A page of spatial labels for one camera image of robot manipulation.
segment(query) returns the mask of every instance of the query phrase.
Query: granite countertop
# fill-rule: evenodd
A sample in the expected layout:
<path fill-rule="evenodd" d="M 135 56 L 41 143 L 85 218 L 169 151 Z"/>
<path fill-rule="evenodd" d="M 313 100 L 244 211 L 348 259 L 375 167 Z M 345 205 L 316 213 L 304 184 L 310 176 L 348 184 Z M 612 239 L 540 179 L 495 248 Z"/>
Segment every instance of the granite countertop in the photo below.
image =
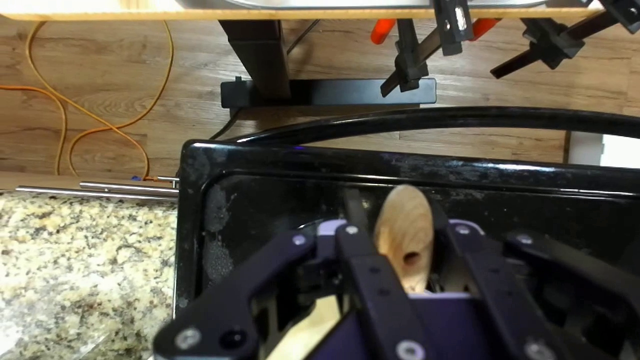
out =
<path fill-rule="evenodd" d="M 0 194 L 0 360 L 150 358 L 176 205 Z"/>

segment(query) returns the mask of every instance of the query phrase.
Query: black machine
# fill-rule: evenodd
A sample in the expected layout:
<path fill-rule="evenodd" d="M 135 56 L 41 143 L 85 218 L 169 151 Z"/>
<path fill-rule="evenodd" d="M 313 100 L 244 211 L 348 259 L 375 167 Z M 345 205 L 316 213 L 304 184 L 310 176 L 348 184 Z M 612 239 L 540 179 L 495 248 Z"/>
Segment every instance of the black machine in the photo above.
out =
<path fill-rule="evenodd" d="M 263 358 L 318 297 L 337 326 L 312 358 L 640 358 L 640 173 L 322 151 L 416 128 L 561 128 L 640 139 L 640 121 L 540 108 L 434 108 L 187 143 L 176 318 L 157 358 Z M 373 250 L 395 184 L 429 198 L 428 297 Z"/>

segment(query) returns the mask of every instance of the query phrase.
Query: wooden board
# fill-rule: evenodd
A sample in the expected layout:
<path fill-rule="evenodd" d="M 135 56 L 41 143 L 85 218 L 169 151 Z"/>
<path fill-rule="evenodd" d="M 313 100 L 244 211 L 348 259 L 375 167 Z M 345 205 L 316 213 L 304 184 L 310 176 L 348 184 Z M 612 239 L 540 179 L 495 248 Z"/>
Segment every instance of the wooden board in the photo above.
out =
<path fill-rule="evenodd" d="M 476 19 L 584 19 L 588 9 L 476 9 Z M 176 0 L 2 0 L 0 15 L 15 21 L 313 21 L 313 19 L 431 19 L 428 9 L 359 9 L 359 10 L 260 10 L 211 9 L 192 10 Z"/>
<path fill-rule="evenodd" d="M 285 22 L 285 44 L 308 22 Z M 393 68 L 393 43 L 368 43 L 371 22 L 319 22 L 292 53 L 294 79 L 383 79 Z M 417 22 L 424 37 L 434 24 Z M 24 59 L 32 24 L 0 21 L 0 82 L 38 85 Z M 176 68 L 167 90 L 151 115 L 127 131 L 151 161 L 151 174 L 173 176 L 180 149 L 190 139 L 207 139 L 225 121 L 219 108 L 221 81 L 245 76 L 213 22 L 169 22 L 176 38 Z M 438 106 L 553 106 L 640 115 L 633 82 L 640 74 L 638 43 L 612 28 L 555 72 L 535 65 L 493 81 L 488 70 L 526 48 L 522 24 L 504 22 L 462 56 L 429 61 L 438 81 Z M 55 22 L 43 27 L 34 56 L 46 79 L 79 105 L 121 122 L 137 115 L 157 89 L 166 66 L 166 34 L 159 22 Z M 288 112 L 260 112 L 229 135 L 254 133 L 306 121 Z M 0 173 L 52 174 L 57 137 L 52 105 L 38 94 L 0 92 Z M 69 110 L 71 135 L 93 128 Z M 535 162 L 563 161 L 563 133 L 541 131 L 438 131 L 392 133 L 323 143 L 322 147 L 370 149 Z M 130 181 L 139 173 L 137 155 L 112 135 L 93 137 L 77 147 L 79 179 Z"/>

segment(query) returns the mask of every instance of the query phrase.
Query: wooden spoon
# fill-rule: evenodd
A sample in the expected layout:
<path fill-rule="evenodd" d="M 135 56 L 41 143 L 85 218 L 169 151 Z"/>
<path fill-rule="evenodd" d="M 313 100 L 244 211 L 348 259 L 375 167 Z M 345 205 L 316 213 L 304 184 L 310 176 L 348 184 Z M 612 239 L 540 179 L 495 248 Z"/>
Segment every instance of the wooden spoon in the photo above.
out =
<path fill-rule="evenodd" d="M 407 295 L 425 293 L 434 254 L 434 218 L 425 196 L 407 184 L 395 187 L 381 205 L 375 248 L 392 262 Z"/>

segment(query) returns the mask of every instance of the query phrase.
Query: bolt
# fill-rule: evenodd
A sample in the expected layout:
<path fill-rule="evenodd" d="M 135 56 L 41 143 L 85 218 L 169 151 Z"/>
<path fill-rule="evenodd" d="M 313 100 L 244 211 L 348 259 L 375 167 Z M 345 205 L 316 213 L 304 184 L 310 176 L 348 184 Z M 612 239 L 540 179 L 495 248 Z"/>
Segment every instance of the bolt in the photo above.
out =
<path fill-rule="evenodd" d="M 424 360 L 424 349 L 413 341 L 398 342 L 395 355 L 399 360 Z"/>
<path fill-rule="evenodd" d="M 302 235 L 295 235 L 294 236 L 294 246 L 304 246 L 306 245 L 306 239 Z"/>
<path fill-rule="evenodd" d="M 358 235 L 356 226 L 345 226 L 343 231 L 345 231 L 345 235 Z"/>
<path fill-rule="evenodd" d="M 530 360 L 555 360 L 553 350 L 550 350 L 543 342 L 526 342 L 524 355 Z"/>
<path fill-rule="evenodd" d="M 533 245 L 533 239 L 528 236 L 528 235 L 516 235 L 516 240 L 518 240 L 520 245 Z"/>
<path fill-rule="evenodd" d="M 469 235 L 471 228 L 467 228 L 467 226 L 463 226 L 463 225 L 458 225 L 458 226 L 455 226 L 455 232 L 458 232 L 458 235 Z"/>
<path fill-rule="evenodd" d="M 197 328 L 183 328 L 178 337 L 176 337 L 176 346 L 181 350 L 190 350 L 194 346 L 200 345 L 200 333 Z"/>

